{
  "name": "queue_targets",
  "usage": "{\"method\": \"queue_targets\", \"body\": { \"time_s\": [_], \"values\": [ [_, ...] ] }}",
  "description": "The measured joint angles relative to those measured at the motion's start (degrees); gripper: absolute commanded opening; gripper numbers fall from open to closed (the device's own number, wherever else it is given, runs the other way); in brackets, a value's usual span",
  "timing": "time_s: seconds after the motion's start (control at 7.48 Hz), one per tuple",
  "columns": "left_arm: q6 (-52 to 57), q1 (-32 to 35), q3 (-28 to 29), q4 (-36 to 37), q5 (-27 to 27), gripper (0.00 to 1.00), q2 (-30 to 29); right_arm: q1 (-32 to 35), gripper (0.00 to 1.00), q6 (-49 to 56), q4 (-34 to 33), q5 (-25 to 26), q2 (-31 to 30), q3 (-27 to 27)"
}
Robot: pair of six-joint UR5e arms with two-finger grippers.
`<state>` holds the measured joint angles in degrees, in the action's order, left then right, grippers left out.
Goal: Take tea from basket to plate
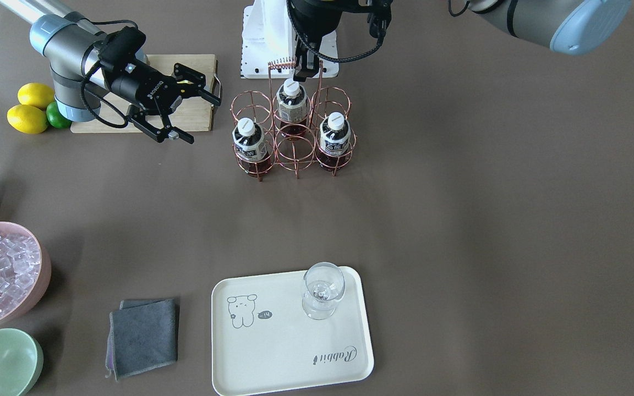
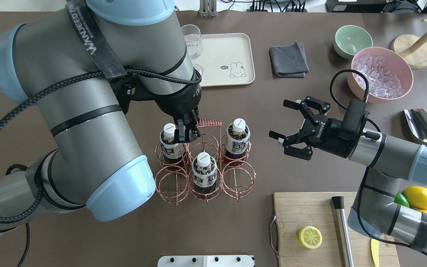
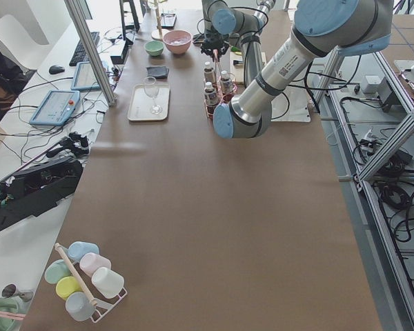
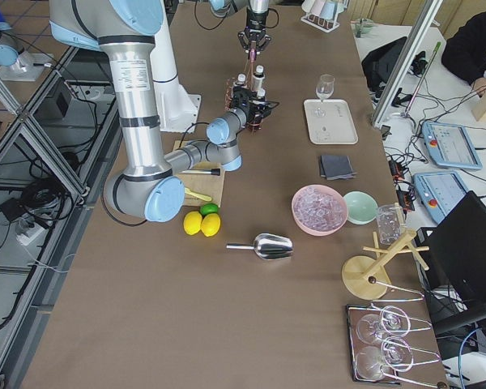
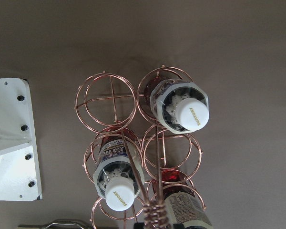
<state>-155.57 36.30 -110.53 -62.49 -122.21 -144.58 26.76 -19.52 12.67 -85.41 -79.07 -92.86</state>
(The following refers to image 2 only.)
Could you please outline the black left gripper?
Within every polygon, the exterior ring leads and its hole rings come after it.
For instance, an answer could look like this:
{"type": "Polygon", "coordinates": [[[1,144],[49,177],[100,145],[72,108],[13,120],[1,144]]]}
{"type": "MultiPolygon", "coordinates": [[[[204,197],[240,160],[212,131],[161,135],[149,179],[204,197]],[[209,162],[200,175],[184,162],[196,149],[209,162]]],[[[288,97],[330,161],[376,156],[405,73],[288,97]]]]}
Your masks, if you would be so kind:
{"type": "Polygon", "coordinates": [[[198,124],[200,122],[198,105],[201,99],[201,77],[194,72],[192,80],[172,78],[164,74],[153,73],[141,69],[126,69],[127,75],[114,78],[110,81],[110,86],[123,111],[129,111],[131,101],[155,101],[164,113],[172,116],[177,129],[174,133],[174,142],[177,144],[188,143],[200,137],[198,124]],[[182,87],[175,93],[161,95],[151,92],[142,83],[141,77],[153,78],[168,83],[179,83],[182,87]],[[188,128],[183,119],[188,119],[188,128]]]}

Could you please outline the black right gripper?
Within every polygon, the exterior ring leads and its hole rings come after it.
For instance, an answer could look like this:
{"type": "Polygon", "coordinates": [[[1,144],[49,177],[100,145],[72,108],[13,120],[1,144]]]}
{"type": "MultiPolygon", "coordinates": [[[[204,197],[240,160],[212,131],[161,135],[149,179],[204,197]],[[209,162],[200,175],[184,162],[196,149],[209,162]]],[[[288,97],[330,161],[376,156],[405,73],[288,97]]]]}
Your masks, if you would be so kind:
{"type": "Polygon", "coordinates": [[[307,96],[305,100],[290,101],[285,99],[283,106],[300,111],[305,121],[296,135],[285,136],[269,131],[270,138],[278,140],[284,148],[284,154],[299,159],[310,160],[312,147],[346,158],[363,135],[368,118],[367,104],[352,99],[342,120],[327,117],[331,104],[317,98],[307,96]],[[295,144],[305,144],[298,148],[295,144]]]}

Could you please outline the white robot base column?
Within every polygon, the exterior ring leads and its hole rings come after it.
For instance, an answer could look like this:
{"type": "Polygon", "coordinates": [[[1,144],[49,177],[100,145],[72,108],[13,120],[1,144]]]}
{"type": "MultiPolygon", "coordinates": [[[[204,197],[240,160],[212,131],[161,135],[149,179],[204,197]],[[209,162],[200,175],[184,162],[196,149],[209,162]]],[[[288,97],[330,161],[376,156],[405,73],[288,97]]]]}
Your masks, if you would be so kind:
{"type": "Polygon", "coordinates": [[[158,267],[254,267],[251,255],[189,255],[162,256],[158,267]]]}

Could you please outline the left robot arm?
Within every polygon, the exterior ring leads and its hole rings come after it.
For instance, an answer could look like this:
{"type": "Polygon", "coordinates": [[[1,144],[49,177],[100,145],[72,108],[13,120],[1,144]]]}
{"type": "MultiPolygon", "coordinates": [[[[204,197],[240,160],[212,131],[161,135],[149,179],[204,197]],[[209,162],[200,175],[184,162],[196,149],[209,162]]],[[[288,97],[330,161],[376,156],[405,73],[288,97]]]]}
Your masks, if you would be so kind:
{"type": "Polygon", "coordinates": [[[147,157],[130,128],[121,91],[173,117],[175,142],[200,136],[201,76],[193,67],[172,0],[70,0],[49,17],[0,36],[0,88],[17,107],[39,107],[58,146],[25,171],[0,179],[0,236],[55,213],[88,208],[122,217],[155,191],[147,157]]]}

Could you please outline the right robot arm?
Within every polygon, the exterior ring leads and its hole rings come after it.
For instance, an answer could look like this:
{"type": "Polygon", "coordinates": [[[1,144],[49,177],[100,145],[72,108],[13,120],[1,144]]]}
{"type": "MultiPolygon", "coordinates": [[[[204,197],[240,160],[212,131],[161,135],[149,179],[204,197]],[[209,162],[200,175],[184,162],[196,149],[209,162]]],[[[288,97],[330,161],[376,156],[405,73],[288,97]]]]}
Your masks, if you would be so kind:
{"type": "Polygon", "coordinates": [[[295,135],[269,132],[286,155],[309,160],[318,148],[367,167],[349,227],[369,238],[389,235],[427,255],[427,214],[394,201],[402,181],[427,185],[427,147],[365,128],[369,112],[363,100],[352,99],[343,120],[329,118],[330,104],[311,96],[284,100],[283,106],[304,117],[295,135]]]}

